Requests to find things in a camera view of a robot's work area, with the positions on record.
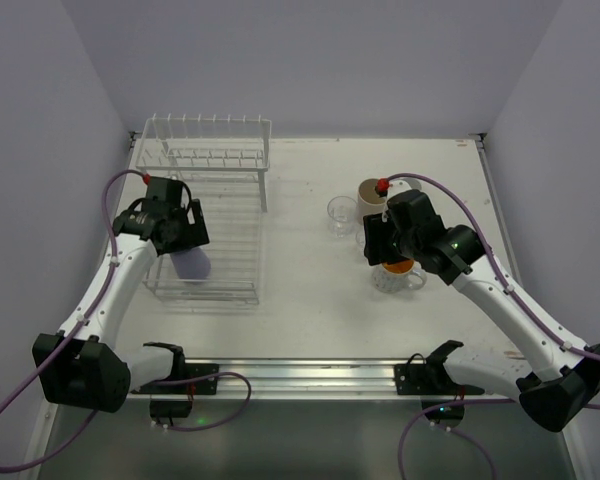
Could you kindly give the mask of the clear glass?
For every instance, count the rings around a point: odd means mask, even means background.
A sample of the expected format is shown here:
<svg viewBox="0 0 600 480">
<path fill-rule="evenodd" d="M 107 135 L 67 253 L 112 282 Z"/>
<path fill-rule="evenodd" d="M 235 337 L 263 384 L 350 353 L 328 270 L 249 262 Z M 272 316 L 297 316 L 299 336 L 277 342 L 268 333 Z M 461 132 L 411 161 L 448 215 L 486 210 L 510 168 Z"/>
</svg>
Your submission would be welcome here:
<svg viewBox="0 0 600 480">
<path fill-rule="evenodd" d="M 355 234 L 355 241 L 357 246 L 361 251 L 364 250 L 365 247 L 365 233 L 363 229 L 358 229 Z"/>
</svg>

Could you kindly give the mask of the floral white mug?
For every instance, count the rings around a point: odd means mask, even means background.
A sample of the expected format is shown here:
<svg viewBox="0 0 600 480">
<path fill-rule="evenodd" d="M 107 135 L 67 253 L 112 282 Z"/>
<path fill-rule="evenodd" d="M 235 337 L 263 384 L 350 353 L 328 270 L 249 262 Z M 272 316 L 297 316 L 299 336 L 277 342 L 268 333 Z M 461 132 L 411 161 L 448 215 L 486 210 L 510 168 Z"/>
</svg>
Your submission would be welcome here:
<svg viewBox="0 0 600 480">
<path fill-rule="evenodd" d="M 382 263 L 372 270 L 372 284 L 380 292 L 393 294 L 402 290 L 417 291 L 427 283 L 427 274 L 414 260 L 394 264 Z"/>
</svg>

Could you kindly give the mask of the lavender cup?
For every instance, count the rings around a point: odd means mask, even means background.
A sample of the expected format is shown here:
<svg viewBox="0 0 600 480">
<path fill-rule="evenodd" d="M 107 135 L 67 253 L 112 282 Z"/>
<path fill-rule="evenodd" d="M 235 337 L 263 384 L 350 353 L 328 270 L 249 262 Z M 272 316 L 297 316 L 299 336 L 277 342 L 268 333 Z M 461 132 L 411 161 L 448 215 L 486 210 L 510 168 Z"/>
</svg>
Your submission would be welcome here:
<svg viewBox="0 0 600 480">
<path fill-rule="evenodd" d="M 211 272 L 211 261 L 201 248 L 172 253 L 170 257 L 182 280 L 206 280 Z"/>
</svg>

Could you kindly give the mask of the beige cup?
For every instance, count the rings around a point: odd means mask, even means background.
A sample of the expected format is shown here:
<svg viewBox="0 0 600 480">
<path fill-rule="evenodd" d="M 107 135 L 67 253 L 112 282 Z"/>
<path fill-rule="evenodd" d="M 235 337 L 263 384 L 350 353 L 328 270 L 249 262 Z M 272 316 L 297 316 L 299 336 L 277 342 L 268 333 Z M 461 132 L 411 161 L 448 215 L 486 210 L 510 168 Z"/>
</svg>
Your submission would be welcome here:
<svg viewBox="0 0 600 480">
<path fill-rule="evenodd" d="M 368 215 L 382 213 L 385 207 L 385 198 L 376 192 L 377 178 L 363 180 L 357 189 L 357 221 L 363 224 Z"/>
</svg>

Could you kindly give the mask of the clear glass tier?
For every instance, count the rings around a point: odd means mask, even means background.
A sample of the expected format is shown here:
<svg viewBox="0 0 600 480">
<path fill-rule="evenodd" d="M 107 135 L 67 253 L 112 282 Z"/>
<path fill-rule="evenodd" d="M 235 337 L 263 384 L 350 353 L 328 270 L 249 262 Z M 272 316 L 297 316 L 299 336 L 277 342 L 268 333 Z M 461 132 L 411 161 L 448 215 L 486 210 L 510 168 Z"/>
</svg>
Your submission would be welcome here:
<svg viewBox="0 0 600 480">
<path fill-rule="evenodd" d="M 356 201 L 348 196 L 336 196 L 327 204 L 329 229 L 338 238 L 352 233 L 356 223 Z"/>
</svg>

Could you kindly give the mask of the pink coffee mug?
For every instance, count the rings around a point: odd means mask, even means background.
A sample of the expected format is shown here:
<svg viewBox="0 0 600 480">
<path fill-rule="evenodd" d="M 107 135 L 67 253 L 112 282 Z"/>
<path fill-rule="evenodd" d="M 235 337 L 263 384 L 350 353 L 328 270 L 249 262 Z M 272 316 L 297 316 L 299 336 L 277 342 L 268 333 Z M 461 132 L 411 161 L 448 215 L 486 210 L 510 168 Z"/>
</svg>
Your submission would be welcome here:
<svg viewBox="0 0 600 480">
<path fill-rule="evenodd" d="M 407 177 L 407 178 L 403 177 L 403 178 L 400 179 L 400 182 L 405 187 L 408 187 L 409 189 L 418 190 L 418 191 L 422 190 L 422 184 L 421 184 L 421 182 L 418 179 L 409 178 L 409 177 Z"/>
</svg>

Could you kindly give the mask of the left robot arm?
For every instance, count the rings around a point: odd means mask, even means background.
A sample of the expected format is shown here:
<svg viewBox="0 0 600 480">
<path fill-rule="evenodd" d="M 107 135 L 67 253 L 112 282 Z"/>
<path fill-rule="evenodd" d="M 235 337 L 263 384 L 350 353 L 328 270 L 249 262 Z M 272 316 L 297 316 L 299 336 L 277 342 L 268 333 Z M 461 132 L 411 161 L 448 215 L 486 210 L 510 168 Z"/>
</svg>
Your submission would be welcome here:
<svg viewBox="0 0 600 480">
<path fill-rule="evenodd" d="M 149 174 L 142 179 L 145 195 L 116 218 L 104 218 L 109 246 L 75 311 L 57 333 L 34 342 L 38 378 L 51 403 L 114 413 L 130 392 L 186 377 L 179 346 L 148 342 L 129 355 L 115 350 L 131 300 L 158 258 L 170 257 L 184 281 L 203 282 L 211 273 L 203 250 L 209 234 L 189 186 Z"/>
</svg>

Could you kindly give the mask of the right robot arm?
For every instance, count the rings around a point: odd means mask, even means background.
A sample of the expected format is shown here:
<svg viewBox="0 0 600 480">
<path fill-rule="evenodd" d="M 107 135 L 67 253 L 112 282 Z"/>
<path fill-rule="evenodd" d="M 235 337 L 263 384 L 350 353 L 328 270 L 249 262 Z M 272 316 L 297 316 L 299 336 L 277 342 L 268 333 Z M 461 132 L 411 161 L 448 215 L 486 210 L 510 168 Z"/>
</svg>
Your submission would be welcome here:
<svg viewBox="0 0 600 480">
<path fill-rule="evenodd" d="M 551 317 L 518 285 L 466 225 L 445 227 L 429 197 L 403 181 L 375 188 L 383 212 L 364 218 L 372 266 L 413 260 L 465 296 L 523 357 L 472 350 L 449 340 L 404 375 L 434 391 L 470 386 L 519 403 L 539 426 L 561 431 L 600 392 L 600 343 L 589 344 Z"/>
</svg>

